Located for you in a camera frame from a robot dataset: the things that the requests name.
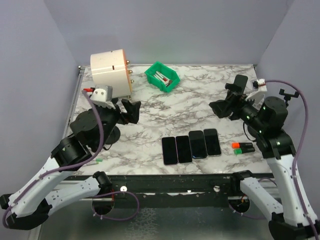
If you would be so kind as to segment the dark phone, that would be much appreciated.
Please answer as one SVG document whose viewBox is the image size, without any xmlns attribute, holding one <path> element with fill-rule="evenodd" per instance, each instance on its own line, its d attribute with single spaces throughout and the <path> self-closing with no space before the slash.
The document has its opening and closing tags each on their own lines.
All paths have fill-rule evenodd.
<svg viewBox="0 0 320 240">
<path fill-rule="evenodd" d="M 203 133 L 207 154 L 209 156 L 220 156 L 222 152 L 218 138 L 218 131 L 215 128 L 209 128 L 204 129 Z"/>
</svg>

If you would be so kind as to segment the silver phone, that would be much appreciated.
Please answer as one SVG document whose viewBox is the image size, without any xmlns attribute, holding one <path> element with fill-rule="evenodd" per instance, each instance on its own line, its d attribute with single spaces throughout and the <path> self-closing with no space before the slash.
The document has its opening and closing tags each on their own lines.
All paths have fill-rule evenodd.
<svg viewBox="0 0 320 240">
<path fill-rule="evenodd" d="M 178 162 L 180 164 L 188 164 L 192 162 L 192 153 L 190 147 L 189 137 L 187 135 L 177 136 L 176 149 Z"/>
</svg>

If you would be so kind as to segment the black phone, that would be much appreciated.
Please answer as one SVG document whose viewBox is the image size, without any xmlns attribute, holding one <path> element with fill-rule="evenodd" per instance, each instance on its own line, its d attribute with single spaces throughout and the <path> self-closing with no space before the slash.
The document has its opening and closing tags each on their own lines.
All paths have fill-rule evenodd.
<svg viewBox="0 0 320 240">
<path fill-rule="evenodd" d="M 207 157 L 207 149 L 205 136 L 201 130 L 194 130 L 188 133 L 191 155 L 193 159 L 205 159 Z"/>
</svg>

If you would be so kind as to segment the black tripod phone stand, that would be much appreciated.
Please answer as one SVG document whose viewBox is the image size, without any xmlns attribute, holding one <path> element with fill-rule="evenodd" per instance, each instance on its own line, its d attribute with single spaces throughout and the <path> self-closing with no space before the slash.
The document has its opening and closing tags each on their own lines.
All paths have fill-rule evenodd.
<svg viewBox="0 0 320 240">
<path fill-rule="evenodd" d="M 288 92 L 285 92 L 284 89 L 280 89 L 279 90 L 279 95 L 283 96 L 283 100 L 284 100 L 284 103 L 285 103 L 285 107 L 287 108 L 289 106 L 289 101 L 292 99 L 292 98 L 298 98 L 300 96 L 299 92 L 298 91 L 295 91 L 294 94 L 290 94 Z M 250 126 L 247 127 L 247 130 L 248 130 L 248 133 L 256 138 L 257 137 L 257 132 Z"/>
</svg>

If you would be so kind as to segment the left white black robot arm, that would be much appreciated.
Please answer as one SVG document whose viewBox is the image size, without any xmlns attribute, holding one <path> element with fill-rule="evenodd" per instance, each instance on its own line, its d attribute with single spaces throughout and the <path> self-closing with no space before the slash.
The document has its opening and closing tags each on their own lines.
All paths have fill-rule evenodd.
<svg viewBox="0 0 320 240">
<path fill-rule="evenodd" d="M 137 124 L 141 102 L 122 99 L 122 112 L 113 99 L 112 108 L 89 102 L 91 109 L 80 113 L 70 124 L 71 134 L 63 138 L 51 152 L 44 166 L 20 190 L 0 197 L 5 211 L 2 224 L 7 229 L 31 230 L 43 224 L 50 215 L 80 199 L 106 197 L 113 191 L 107 174 L 97 171 L 72 187 L 55 187 L 73 175 L 84 164 L 92 161 L 104 148 L 117 124 Z"/>
</svg>

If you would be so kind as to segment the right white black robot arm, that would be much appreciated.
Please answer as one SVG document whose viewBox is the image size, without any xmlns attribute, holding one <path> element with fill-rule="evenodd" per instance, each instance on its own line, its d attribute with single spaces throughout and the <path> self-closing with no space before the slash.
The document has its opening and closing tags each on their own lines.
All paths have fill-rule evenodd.
<svg viewBox="0 0 320 240">
<path fill-rule="evenodd" d="M 285 102 L 267 97 L 261 108 L 246 101 L 244 94 L 230 93 L 224 100 L 209 103 L 218 118 L 243 120 L 256 133 L 256 145 L 266 160 L 277 185 L 280 201 L 272 197 L 246 170 L 233 174 L 229 189 L 249 197 L 268 221 L 275 240 L 320 238 L 320 221 L 309 205 L 295 158 L 298 156 L 291 137 L 282 129 L 288 115 Z"/>
</svg>

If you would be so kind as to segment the purple phone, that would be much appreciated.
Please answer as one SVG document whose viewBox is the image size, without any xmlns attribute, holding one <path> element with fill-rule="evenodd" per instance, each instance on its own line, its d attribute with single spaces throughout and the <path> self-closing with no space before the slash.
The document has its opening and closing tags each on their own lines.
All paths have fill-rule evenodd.
<svg viewBox="0 0 320 240">
<path fill-rule="evenodd" d="M 163 163 L 166 166 L 177 164 L 178 155 L 177 155 L 176 139 L 173 136 L 163 137 L 161 139 L 161 143 L 162 143 Z"/>
</svg>

